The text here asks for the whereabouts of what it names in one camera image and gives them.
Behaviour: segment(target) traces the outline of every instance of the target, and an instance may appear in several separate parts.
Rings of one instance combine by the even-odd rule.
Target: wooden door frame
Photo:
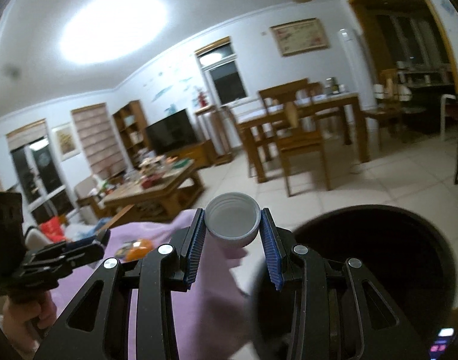
[[[374,59],[374,64],[376,65],[376,70],[378,73],[385,68],[395,68],[392,59],[388,59],[388,48],[385,44],[377,44],[377,39],[380,39],[380,34],[377,34],[377,28],[370,28],[371,24],[367,20],[367,10],[364,6],[366,0],[348,0],[347,2],[351,6],[355,16],[358,19],[358,22],[362,28],[364,37],[366,38],[367,45],[369,46],[370,53]],[[455,92],[458,93],[458,68],[457,62],[454,55],[454,50],[452,44],[449,40],[445,27],[437,13],[434,5],[431,0],[424,0],[429,8],[429,11],[436,22],[439,33],[441,34],[442,42],[444,44],[447,56],[449,57],[449,62],[452,69],[452,75],[454,78]]]

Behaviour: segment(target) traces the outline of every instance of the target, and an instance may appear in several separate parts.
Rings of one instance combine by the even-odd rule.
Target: wooden bookshelf
[[[119,131],[122,144],[126,148],[132,165],[137,166],[137,153],[146,147],[151,150],[151,143],[145,133],[147,120],[140,100],[132,100],[112,115]]]

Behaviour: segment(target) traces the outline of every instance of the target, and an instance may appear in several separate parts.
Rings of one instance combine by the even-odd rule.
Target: metal screw
[[[111,269],[111,268],[114,268],[116,265],[117,265],[117,259],[115,258],[106,259],[104,261],[104,268]]]
[[[306,254],[309,251],[306,246],[304,245],[295,245],[294,252],[297,254]]]
[[[350,259],[349,265],[352,268],[360,268],[362,266],[362,262],[359,259]]]
[[[161,245],[159,246],[159,249],[157,249],[157,251],[160,254],[169,254],[169,253],[172,253],[173,250],[174,250],[174,247],[169,244]]]

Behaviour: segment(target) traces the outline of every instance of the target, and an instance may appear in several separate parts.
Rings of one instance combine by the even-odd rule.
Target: hand
[[[4,303],[2,330],[12,345],[24,352],[34,350],[35,341],[26,327],[26,322],[38,317],[39,329],[52,326],[57,319],[57,308],[50,292],[46,292],[39,301],[13,303],[9,298]]]

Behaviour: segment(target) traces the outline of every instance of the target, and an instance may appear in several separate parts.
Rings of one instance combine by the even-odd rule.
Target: wooden dining table
[[[352,144],[349,133],[345,106],[351,106],[354,115],[355,137],[358,146],[358,157],[360,163],[369,161],[367,151],[367,127],[365,118],[361,112],[358,93],[341,93],[332,95],[323,100],[310,102],[309,99],[298,101],[298,111],[301,118],[313,116],[317,112],[327,109],[338,108],[340,110],[341,123],[343,128],[344,144]],[[254,164],[258,183],[267,181],[259,155],[259,147],[263,148],[266,160],[270,160],[268,144],[273,140],[266,136],[263,125],[278,122],[284,119],[283,109],[280,106],[273,106],[268,109],[250,112],[238,118],[238,128],[243,137],[244,149],[247,152],[249,161]],[[257,131],[258,139],[254,136],[253,129]]]

